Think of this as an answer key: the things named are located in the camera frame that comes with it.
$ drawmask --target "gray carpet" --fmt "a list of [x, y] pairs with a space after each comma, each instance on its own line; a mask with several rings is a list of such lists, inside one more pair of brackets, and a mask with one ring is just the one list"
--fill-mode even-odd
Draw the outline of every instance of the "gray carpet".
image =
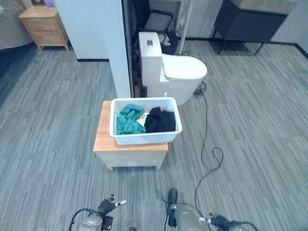
[[[260, 231], [308, 230], [308, 62], [294, 46], [187, 41], [206, 62], [208, 137], [224, 151], [221, 169], [198, 193], [203, 213], [253, 222]], [[77, 63], [72, 51], [32, 46], [0, 78], [0, 230], [62, 231], [80, 208], [114, 193], [112, 230], [159, 231], [169, 188], [193, 205], [206, 173], [200, 150], [205, 103], [179, 107], [183, 132], [160, 170], [110, 171], [92, 149], [104, 100], [116, 97], [109, 63]], [[78, 225], [84, 218], [80, 215]]]

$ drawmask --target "drawer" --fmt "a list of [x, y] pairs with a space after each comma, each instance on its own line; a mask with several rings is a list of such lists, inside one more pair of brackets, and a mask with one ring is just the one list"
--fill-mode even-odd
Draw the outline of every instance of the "drawer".
[[51, 30], [41, 30], [32, 31], [32, 35], [37, 43], [63, 43], [61, 37], [56, 31]]
[[36, 30], [56, 30], [51, 18], [27, 18], [24, 19], [28, 28], [32, 31]]

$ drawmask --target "black baseboard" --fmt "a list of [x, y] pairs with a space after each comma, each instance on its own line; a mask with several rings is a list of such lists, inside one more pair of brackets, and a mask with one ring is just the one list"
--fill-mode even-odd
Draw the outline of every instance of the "black baseboard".
[[295, 44], [295, 47], [303, 54], [303, 56], [306, 57], [306, 59], [308, 59], [308, 53], [303, 48], [301, 48], [298, 44]]
[[77, 59], [77, 62], [109, 62], [109, 59]]
[[[192, 37], [186, 37], [185, 41], [210, 41], [210, 42], [216, 42], [216, 41], [223, 41], [223, 38], [192, 38]], [[261, 43], [262, 41], [242, 41], [242, 40], [226, 40], [227, 42], [255, 42], [255, 43]], [[274, 42], [274, 41], [267, 41], [264, 43], [268, 44], [281, 44], [281, 45], [297, 45], [296, 43], [291, 43], [291, 42]]]

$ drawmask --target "toilet tank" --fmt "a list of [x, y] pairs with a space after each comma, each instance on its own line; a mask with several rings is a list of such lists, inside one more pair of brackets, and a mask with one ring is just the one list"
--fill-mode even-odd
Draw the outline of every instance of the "toilet tank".
[[159, 83], [162, 50], [156, 32], [139, 32], [141, 77], [144, 86]]

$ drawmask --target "toilet lid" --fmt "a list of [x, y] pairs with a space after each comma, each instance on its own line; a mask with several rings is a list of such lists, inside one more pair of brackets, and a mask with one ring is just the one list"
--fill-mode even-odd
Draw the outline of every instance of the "toilet lid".
[[193, 80], [203, 78], [207, 68], [199, 59], [190, 56], [163, 54], [163, 66], [167, 78]]

